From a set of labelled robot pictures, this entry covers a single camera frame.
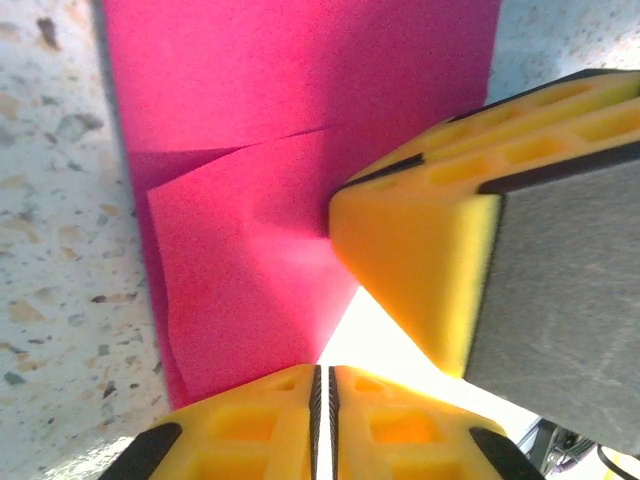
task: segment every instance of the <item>black rubber edge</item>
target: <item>black rubber edge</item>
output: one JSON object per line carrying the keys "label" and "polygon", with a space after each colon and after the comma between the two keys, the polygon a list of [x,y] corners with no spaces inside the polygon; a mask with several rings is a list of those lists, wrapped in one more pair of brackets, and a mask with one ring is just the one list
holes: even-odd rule
{"label": "black rubber edge", "polygon": [[322,408],[322,367],[313,370],[313,382],[309,395],[309,435],[311,437],[311,480],[316,480],[318,471],[318,443],[320,441],[320,410]]}
{"label": "black rubber edge", "polygon": [[479,194],[506,195],[514,190],[533,185],[634,162],[638,160],[639,153],[640,141],[618,145],[525,172],[495,178],[480,185],[477,192]]}
{"label": "black rubber edge", "polygon": [[466,112],[466,113],[463,113],[461,115],[455,116],[455,117],[449,119],[449,121],[447,121],[447,123],[453,123],[453,122],[457,122],[458,120],[464,120],[465,118],[469,118],[469,117],[471,117],[473,115],[476,115],[478,113],[482,113],[485,110],[489,110],[491,108],[498,107],[498,106],[500,106],[502,104],[505,104],[507,102],[510,102],[512,100],[516,100],[518,98],[525,97],[527,95],[535,93],[538,90],[543,90],[543,89],[548,88],[548,87],[553,87],[554,85],[559,85],[561,83],[572,82],[574,80],[583,80],[585,78],[591,78],[591,77],[599,77],[600,75],[608,75],[610,73],[628,73],[628,72],[637,72],[637,71],[639,71],[639,70],[619,70],[619,69],[615,69],[615,68],[588,68],[586,70],[581,70],[579,72],[572,73],[571,75],[567,75],[566,77],[559,78],[557,80],[554,80],[553,82],[545,83],[544,85],[540,85],[539,87],[532,88],[531,90],[527,90],[525,92],[518,93],[517,95],[513,95],[512,97],[508,97],[508,98],[499,100],[497,102],[494,102],[492,104],[485,105],[484,107],[479,107],[479,108],[476,108],[476,109],[471,110],[469,112]]}
{"label": "black rubber edge", "polygon": [[387,165],[386,167],[383,167],[380,170],[376,170],[375,172],[371,172],[371,173],[368,173],[367,175],[363,175],[360,178],[351,180],[350,182],[347,182],[342,187],[340,187],[338,189],[338,192],[345,188],[353,187],[354,185],[360,185],[361,183],[366,183],[371,180],[376,180],[378,178],[393,175],[394,173],[403,172],[404,170],[409,170],[410,168],[419,167],[420,165],[424,165],[424,163],[425,163],[425,160],[424,160],[424,157],[422,156],[422,153],[418,153],[416,155],[413,155],[412,157],[408,157],[398,162],[392,163],[391,165]]}
{"label": "black rubber edge", "polygon": [[100,476],[99,480],[148,480],[182,434],[177,423],[146,430]]}
{"label": "black rubber edge", "polygon": [[470,428],[469,433],[503,480],[544,480],[544,476],[507,437],[483,427]]}
{"label": "black rubber edge", "polygon": [[333,460],[333,480],[338,480],[338,429],[340,396],[335,367],[329,367],[329,422],[331,425],[331,458]]}

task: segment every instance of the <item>speckled floor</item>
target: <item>speckled floor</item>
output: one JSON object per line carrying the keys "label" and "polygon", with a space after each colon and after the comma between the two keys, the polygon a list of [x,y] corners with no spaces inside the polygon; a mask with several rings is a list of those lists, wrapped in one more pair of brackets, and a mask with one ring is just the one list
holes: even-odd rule
{"label": "speckled floor", "polygon": [[[98,4],[0,4],[3,479],[96,478],[168,411]],[[603,66],[640,0],[504,1],[490,100]]]}

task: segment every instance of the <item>cable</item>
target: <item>cable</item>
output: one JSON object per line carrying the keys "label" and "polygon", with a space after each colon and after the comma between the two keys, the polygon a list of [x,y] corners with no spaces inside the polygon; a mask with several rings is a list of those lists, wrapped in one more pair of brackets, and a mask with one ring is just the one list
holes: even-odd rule
{"label": "cable", "polygon": [[613,463],[609,459],[609,457],[605,455],[604,451],[602,450],[602,445],[598,445],[598,457],[600,457],[600,460],[602,461],[602,463],[604,463],[609,470],[611,470],[613,473],[618,475],[620,478],[624,480],[640,480],[639,478],[634,477],[630,473],[625,472],[619,466]]}

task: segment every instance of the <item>gray surface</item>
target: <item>gray surface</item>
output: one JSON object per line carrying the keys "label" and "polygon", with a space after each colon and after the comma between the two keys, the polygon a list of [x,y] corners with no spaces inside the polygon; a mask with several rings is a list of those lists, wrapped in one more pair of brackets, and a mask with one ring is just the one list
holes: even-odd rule
{"label": "gray surface", "polygon": [[640,162],[632,162],[506,195],[465,375],[634,454],[640,453],[639,180]]}

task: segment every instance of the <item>yellow foam pad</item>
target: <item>yellow foam pad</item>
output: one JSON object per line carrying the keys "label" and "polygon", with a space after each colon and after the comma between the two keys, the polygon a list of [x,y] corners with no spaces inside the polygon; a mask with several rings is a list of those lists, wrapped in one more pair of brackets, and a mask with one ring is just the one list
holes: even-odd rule
{"label": "yellow foam pad", "polygon": [[177,410],[182,434],[151,480],[308,480],[315,365],[299,365]]}
{"label": "yellow foam pad", "polygon": [[335,367],[339,480],[502,480],[469,434],[483,417],[351,367]]}
{"label": "yellow foam pad", "polygon": [[500,199],[482,183],[640,139],[640,73],[550,86],[427,130],[349,182],[330,204],[333,248],[445,373],[464,373]]}

